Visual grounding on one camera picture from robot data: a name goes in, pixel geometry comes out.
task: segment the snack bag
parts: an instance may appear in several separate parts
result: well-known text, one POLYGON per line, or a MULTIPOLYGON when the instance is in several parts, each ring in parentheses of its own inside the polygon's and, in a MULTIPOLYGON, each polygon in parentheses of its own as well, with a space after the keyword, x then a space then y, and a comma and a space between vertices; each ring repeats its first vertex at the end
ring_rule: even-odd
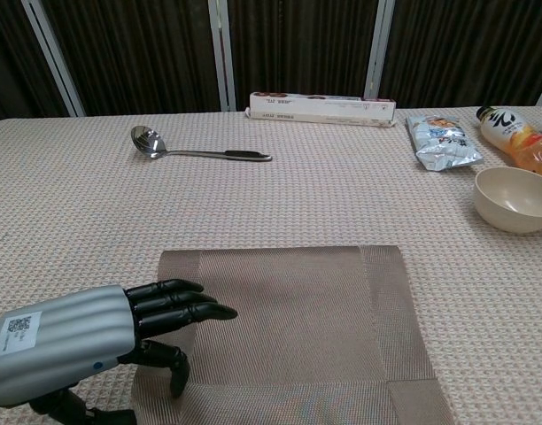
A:
POLYGON ((441 171, 484 162, 458 121, 455 117, 436 115, 406 118, 416 157, 427 170, 441 171))

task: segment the metal ladle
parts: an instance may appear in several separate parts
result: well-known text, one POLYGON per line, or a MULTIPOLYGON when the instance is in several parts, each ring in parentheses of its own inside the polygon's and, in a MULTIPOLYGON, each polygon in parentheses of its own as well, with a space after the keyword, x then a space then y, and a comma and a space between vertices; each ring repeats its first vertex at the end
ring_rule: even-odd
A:
POLYGON ((136 148, 149 158, 163 158, 166 155, 183 155, 187 157, 207 157, 232 159, 235 161, 270 161, 273 157, 254 151, 167 151, 165 142, 159 133, 145 126, 137 126, 131 129, 131 140, 136 148))

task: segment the bowl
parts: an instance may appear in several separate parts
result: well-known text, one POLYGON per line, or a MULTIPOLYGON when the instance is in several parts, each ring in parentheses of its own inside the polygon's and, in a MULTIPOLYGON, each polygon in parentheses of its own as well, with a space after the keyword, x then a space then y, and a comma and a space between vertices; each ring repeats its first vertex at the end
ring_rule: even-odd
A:
POLYGON ((476 175, 474 204, 495 228, 513 233, 542 229, 542 175, 510 166, 476 175))

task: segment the table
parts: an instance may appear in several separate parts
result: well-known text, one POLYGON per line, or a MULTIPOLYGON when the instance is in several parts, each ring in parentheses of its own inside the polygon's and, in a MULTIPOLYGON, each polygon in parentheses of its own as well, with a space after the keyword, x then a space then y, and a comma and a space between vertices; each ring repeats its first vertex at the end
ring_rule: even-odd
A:
MULTIPOLYGON (((542 107, 514 108, 537 125, 542 107)), ((248 120, 240 112, 0 121, 0 314, 67 293, 156 280, 164 250, 395 244, 424 341, 462 423, 542 423, 542 231, 511 235, 474 210, 476 172, 508 158, 476 108, 399 110, 393 128, 248 120), (452 114, 485 163, 428 172, 404 118, 452 114), (270 163, 138 153, 248 149, 270 163)), ((135 369, 76 387, 127 408, 135 369)), ((52 423, 26 406, 0 424, 52 423)))

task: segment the juice bottle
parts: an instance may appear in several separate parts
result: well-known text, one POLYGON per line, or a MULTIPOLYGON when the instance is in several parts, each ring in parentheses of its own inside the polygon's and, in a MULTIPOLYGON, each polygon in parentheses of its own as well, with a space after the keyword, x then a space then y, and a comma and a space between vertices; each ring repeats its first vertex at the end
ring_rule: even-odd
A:
POLYGON ((542 134, 517 112, 482 106, 476 116, 488 142, 507 153, 515 164, 542 175, 542 134))

